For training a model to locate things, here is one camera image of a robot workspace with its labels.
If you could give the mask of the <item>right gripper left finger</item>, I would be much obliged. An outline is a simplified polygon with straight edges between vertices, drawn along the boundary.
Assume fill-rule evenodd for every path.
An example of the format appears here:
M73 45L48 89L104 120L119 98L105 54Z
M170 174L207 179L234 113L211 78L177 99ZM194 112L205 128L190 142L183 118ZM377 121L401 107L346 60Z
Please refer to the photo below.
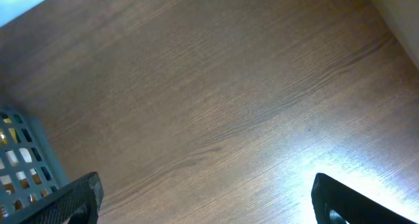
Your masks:
M99 174L90 172L3 221L10 224L96 224L103 200Z

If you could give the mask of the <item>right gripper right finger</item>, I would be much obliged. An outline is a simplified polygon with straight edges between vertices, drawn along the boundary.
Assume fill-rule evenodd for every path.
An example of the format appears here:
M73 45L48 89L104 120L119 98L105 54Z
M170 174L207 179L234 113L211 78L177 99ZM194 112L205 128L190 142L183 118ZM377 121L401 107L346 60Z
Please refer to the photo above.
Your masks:
M324 173L316 174L311 197L320 224L412 223Z

